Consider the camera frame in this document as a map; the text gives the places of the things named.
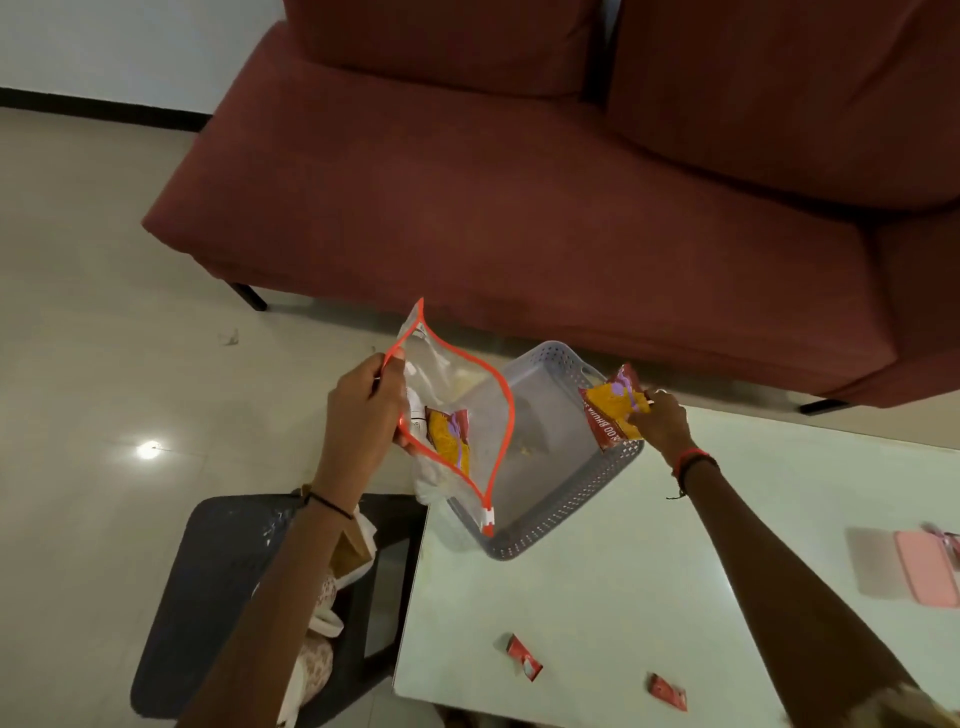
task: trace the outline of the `sofa seat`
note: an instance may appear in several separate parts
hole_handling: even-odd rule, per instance
[[[894,361],[860,232],[641,153],[602,112],[261,40],[144,221],[215,277],[825,393]]]

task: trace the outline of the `sofa leg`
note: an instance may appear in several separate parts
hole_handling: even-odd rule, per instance
[[[250,288],[246,283],[230,283],[227,285],[240,294],[240,298],[246,301],[250,308],[256,311],[266,311],[267,302],[256,295],[256,291]]]
[[[802,415],[812,417],[813,415],[824,415],[828,412],[837,412],[841,409],[847,409],[849,407],[856,407],[855,404],[850,404],[848,401],[843,400],[817,400],[812,401],[810,404],[802,404],[797,407],[797,411]]]

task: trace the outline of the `forearm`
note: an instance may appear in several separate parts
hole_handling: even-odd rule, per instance
[[[715,467],[694,464],[684,486],[794,726],[837,724],[872,693],[914,685],[886,645]]]
[[[346,522],[314,500],[300,509],[178,726],[276,725],[326,567]]]

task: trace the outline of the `left hand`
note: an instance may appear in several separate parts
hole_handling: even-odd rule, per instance
[[[324,453],[313,489],[348,511],[383,462],[407,406],[405,353],[397,351],[386,367],[383,358],[376,353],[341,376],[326,398]],[[378,374],[380,384],[374,392]]]

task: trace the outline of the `black bracelet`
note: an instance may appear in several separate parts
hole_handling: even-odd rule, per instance
[[[677,473],[677,485],[680,487],[680,494],[678,496],[669,497],[667,500],[679,500],[682,497],[686,496],[686,488],[684,487],[684,481],[686,480],[686,474],[689,473],[690,468],[696,465],[699,462],[706,460],[709,463],[713,464],[714,468],[718,468],[717,461],[714,460],[709,455],[698,454],[693,457],[687,458],[680,467],[680,471]]]
[[[331,503],[331,502],[330,502],[329,500],[327,500],[325,497],[323,497],[323,496],[318,496],[318,495],[317,495],[316,493],[314,493],[313,491],[307,491],[307,492],[306,492],[306,496],[303,498],[303,505],[306,505],[306,504],[307,504],[307,501],[309,501],[311,498],[313,498],[314,500],[316,500],[318,503],[320,503],[320,504],[322,504],[322,505],[325,505],[325,506],[326,506],[327,508],[329,508],[330,510],[336,511],[336,512],[339,513],[341,516],[343,516],[345,519],[349,519],[350,521],[353,520],[353,514],[352,514],[352,513],[348,513],[347,511],[345,511],[343,508],[341,508],[341,507],[340,507],[339,505],[337,505],[336,503]]]

